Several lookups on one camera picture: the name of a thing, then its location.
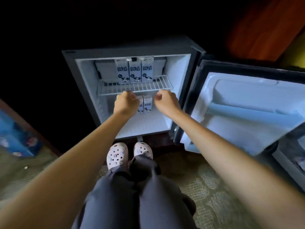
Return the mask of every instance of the person's hand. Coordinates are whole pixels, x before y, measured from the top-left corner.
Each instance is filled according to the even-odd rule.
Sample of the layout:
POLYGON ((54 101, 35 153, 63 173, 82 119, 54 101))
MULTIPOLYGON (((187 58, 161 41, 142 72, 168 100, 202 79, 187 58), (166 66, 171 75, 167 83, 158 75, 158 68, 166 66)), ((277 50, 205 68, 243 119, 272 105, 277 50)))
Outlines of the person's hand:
POLYGON ((135 115, 139 105, 140 100, 136 99, 136 96, 132 91, 123 91, 122 94, 116 96, 113 114, 121 114, 129 119, 135 115))
POLYGON ((154 99, 158 110, 169 118, 173 114, 181 111, 176 94, 169 90, 161 89, 154 99))

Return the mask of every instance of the dark background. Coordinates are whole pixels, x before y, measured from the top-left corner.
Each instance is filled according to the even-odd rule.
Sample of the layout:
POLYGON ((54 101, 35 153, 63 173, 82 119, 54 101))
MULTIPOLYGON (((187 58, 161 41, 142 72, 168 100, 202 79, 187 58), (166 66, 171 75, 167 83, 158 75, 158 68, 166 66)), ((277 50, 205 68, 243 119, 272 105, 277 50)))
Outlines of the dark background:
POLYGON ((258 0, 43 0, 18 3, 5 20, 1 98, 65 152, 95 129, 62 56, 143 38, 186 34, 230 59, 231 26, 258 0))

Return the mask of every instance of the right arm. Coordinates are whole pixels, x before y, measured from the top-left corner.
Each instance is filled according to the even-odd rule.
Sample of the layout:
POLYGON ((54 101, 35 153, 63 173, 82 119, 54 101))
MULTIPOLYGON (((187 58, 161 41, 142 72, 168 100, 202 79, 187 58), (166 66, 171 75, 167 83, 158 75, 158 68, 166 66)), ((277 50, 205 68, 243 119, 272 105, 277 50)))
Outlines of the right arm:
POLYGON ((182 112, 176 95, 160 90, 155 105, 189 136, 201 154, 264 228, 304 228, 305 199, 293 187, 182 112))

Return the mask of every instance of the foot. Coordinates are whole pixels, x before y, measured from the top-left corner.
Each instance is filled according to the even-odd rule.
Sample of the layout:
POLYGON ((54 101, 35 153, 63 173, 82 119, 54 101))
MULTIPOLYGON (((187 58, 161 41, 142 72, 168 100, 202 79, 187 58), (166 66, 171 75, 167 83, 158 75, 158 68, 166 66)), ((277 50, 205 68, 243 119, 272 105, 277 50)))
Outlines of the foot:
POLYGON ((151 147, 145 142, 137 142, 134 146, 134 156, 144 154, 145 156, 153 159, 153 151, 151 147))
POLYGON ((110 150, 107 154, 107 166, 108 169, 119 165, 128 164, 128 148, 127 145, 119 142, 115 143, 110 147, 110 150))

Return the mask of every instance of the left arm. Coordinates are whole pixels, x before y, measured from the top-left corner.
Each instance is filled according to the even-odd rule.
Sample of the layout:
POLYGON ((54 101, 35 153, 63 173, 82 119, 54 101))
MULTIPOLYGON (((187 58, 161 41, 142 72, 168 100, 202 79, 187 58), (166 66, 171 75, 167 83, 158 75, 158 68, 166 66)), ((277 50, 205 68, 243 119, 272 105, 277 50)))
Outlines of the left arm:
POLYGON ((101 126, 33 179, 0 212, 0 228, 71 228, 116 135, 135 114, 132 92, 117 96, 114 113, 101 126))

